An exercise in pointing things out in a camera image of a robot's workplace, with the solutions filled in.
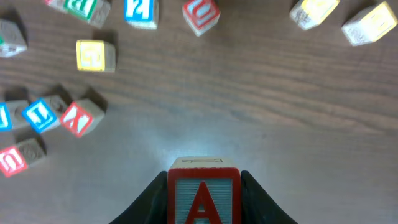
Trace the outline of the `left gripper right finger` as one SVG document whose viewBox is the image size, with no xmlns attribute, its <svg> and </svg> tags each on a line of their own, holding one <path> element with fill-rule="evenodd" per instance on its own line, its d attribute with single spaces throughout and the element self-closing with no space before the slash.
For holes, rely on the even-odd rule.
<svg viewBox="0 0 398 224">
<path fill-rule="evenodd" d="M 241 202 L 242 224 L 298 224 L 246 170 L 241 172 Z"/>
</svg>

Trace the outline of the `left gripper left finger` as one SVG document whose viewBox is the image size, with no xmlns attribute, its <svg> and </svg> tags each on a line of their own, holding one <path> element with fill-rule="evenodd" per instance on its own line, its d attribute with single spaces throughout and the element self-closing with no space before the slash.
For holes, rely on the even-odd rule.
<svg viewBox="0 0 398 224">
<path fill-rule="evenodd" d="M 110 224 L 166 224 L 167 193 L 167 172 L 162 171 Z"/>
</svg>

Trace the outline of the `red A block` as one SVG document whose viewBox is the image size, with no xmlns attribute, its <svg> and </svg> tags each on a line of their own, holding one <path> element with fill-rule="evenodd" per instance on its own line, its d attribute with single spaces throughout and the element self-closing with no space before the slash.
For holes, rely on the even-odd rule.
<svg viewBox="0 0 398 224">
<path fill-rule="evenodd" d="M 224 157 L 178 157 L 167 172 L 167 223 L 241 224 L 241 173 Z"/>
</svg>

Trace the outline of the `blue 2 block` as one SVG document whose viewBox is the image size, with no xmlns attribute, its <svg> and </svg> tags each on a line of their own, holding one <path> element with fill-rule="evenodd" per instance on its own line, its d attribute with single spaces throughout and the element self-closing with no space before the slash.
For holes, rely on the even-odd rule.
<svg viewBox="0 0 398 224">
<path fill-rule="evenodd" d="M 138 29 L 156 30 L 159 23 L 158 0 L 125 0 L 124 20 Z"/>
</svg>

